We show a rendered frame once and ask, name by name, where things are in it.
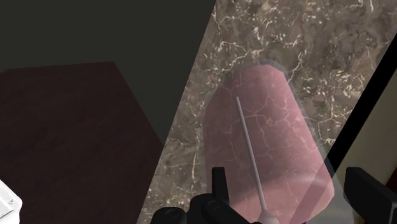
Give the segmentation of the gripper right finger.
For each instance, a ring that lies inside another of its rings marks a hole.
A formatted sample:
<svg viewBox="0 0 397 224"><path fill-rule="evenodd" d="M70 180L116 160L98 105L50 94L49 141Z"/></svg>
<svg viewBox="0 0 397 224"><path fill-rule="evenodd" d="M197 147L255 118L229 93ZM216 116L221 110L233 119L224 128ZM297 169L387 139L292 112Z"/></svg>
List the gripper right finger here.
<svg viewBox="0 0 397 224"><path fill-rule="evenodd" d="M344 196L366 224L397 224L397 193L360 167L348 167Z"/></svg>

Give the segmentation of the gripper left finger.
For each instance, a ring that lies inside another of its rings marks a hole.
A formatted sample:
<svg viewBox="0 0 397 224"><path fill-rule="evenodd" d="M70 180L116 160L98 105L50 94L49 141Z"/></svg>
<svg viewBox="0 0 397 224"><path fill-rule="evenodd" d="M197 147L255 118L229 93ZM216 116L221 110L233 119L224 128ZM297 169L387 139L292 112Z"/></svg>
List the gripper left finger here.
<svg viewBox="0 0 397 224"><path fill-rule="evenodd" d="M162 207L152 216L150 224L248 224L229 205L225 169L211 170L211 193L194 196L188 211L179 207Z"/></svg>

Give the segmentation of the clear bottle with pink liquid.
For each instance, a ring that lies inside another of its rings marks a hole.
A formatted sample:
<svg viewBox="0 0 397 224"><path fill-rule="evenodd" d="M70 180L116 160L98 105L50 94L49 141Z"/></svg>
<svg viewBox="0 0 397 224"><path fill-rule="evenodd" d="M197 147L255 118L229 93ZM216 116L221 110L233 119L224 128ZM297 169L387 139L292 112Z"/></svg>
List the clear bottle with pink liquid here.
<svg viewBox="0 0 397 224"><path fill-rule="evenodd" d="M225 168L230 205L247 221L265 204L279 224L354 224L280 66L227 77L207 103L202 131L205 166Z"/></svg>

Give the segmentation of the dark red robot stand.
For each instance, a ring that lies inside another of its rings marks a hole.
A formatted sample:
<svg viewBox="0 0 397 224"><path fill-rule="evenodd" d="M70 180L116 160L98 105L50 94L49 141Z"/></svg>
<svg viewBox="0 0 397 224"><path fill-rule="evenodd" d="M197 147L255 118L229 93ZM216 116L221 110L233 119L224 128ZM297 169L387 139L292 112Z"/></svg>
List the dark red robot stand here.
<svg viewBox="0 0 397 224"><path fill-rule="evenodd" d="M113 62L0 72L0 180L20 224L136 224L161 150Z"/></svg>

